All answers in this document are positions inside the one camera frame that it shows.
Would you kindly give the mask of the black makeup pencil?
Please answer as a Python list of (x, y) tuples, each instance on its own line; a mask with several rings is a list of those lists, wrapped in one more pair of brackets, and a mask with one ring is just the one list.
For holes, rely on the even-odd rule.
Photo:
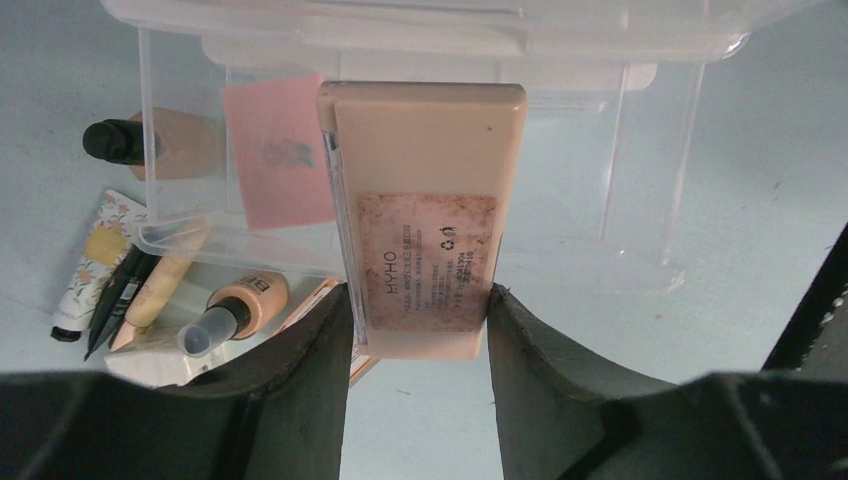
[(123, 320), (138, 289), (145, 283), (161, 257), (132, 246), (123, 262), (106, 282), (90, 323), (84, 360), (105, 343)]

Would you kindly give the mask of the white plastic drawer organizer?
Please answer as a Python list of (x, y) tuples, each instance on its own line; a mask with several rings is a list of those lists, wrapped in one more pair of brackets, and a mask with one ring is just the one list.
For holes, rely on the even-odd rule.
[(666, 62), (732, 56), (801, 1), (108, 1), (143, 29), (199, 38), (233, 69), (330, 79), (640, 91)]

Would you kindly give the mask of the tan rectangular makeup palette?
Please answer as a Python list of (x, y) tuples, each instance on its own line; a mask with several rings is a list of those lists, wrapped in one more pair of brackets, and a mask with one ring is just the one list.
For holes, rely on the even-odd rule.
[(354, 331), (369, 356), (478, 355), (527, 105), (518, 84), (321, 85)]

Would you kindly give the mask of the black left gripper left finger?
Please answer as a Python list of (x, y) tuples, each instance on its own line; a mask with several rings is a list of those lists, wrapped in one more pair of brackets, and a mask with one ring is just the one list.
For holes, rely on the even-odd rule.
[(102, 372), (1, 378), (5, 479), (335, 479), (349, 389), (348, 291), (183, 386)]

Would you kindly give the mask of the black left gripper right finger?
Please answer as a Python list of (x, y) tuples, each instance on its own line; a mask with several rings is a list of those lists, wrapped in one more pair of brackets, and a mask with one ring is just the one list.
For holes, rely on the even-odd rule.
[(503, 286), (487, 311), (507, 479), (843, 479), (847, 385), (711, 373), (674, 385), (541, 321)]

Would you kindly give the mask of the white tube black cap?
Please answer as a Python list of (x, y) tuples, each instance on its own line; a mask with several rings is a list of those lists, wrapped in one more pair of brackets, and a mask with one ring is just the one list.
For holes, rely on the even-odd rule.
[(53, 315), (50, 337), (76, 342), (88, 329), (102, 289), (125, 259), (134, 227), (146, 209), (126, 195), (104, 192), (82, 255)]

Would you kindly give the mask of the pink makeup compact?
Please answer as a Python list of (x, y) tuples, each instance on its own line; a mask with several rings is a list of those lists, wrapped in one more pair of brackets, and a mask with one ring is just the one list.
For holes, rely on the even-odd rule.
[(222, 89), (247, 227), (304, 227), (335, 220), (310, 74)]

